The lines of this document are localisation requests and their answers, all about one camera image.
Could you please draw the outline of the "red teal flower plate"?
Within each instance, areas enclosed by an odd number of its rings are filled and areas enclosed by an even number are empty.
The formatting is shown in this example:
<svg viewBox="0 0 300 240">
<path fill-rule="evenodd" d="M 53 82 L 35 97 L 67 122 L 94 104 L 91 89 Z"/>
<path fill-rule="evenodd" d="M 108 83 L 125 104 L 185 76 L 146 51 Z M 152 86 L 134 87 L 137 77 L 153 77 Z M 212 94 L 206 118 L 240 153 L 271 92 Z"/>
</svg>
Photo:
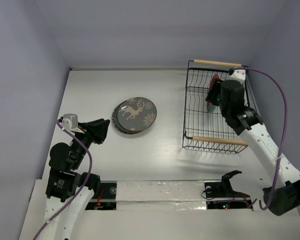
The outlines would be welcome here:
<svg viewBox="0 0 300 240">
<path fill-rule="evenodd" d="M 210 93 L 210 90 L 213 88 L 213 85 L 214 85 L 214 82 L 219 79 L 219 75 L 217 73 L 215 73 L 209 83 L 209 88 L 208 88 L 208 94 Z M 213 113 L 214 110 L 215 110 L 215 105 L 213 105 L 212 103 L 210 103 L 208 100 L 205 100 L 206 101 L 206 107 L 207 107 L 207 112 L 208 113 Z"/>
</svg>

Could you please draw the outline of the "grey deer snowflake plate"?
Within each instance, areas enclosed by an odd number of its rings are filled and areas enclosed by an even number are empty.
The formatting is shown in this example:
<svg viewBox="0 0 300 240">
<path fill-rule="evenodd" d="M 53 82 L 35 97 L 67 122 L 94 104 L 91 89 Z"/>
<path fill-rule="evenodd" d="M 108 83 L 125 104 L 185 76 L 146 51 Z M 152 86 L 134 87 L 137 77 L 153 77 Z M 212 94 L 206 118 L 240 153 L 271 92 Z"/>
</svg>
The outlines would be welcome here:
<svg viewBox="0 0 300 240">
<path fill-rule="evenodd" d="M 157 118 L 155 104 L 145 97 L 132 97 L 123 101 L 114 111 L 116 126 L 125 133 L 143 132 L 153 125 Z"/>
</svg>

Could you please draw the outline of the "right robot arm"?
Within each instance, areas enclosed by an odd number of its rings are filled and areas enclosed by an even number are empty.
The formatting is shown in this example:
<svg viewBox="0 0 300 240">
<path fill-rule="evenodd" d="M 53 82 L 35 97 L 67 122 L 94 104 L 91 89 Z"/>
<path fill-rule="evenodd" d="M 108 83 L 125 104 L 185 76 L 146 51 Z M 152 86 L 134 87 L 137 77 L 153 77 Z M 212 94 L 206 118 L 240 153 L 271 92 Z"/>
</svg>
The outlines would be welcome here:
<svg viewBox="0 0 300 240">
<path fill-rule="evenodd" d="M 300 171 L 279 152 L 260 115 L 245 105 L 245 88 L 237 80 L 215 79 L 205 99 L 219 107 L 225 122 L 249 146 L 275 188 L 261 187 L 263 201 L 276 216 L 300 206 Z"/>
</svg>

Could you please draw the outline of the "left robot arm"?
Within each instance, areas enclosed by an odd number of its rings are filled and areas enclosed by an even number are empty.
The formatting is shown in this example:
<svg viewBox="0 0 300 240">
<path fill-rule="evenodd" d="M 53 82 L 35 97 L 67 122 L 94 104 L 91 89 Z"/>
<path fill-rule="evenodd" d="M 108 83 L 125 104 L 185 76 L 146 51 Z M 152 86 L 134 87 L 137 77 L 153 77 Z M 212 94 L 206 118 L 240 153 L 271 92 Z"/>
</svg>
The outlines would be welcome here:
<svg viewBox="0 0 300 240">
<path fill-rule="evenodd" d="M 100 176 L 92 173 L 89 148 L 105 141 L 110 120 L 79 122 L 76 114 L 65 114 L 56 125 L 72 140 L 50 149 L 44 224 L 35 235 L 38 240 L 72 239 L 88 202 L 101 191 Z"/>
</svg>

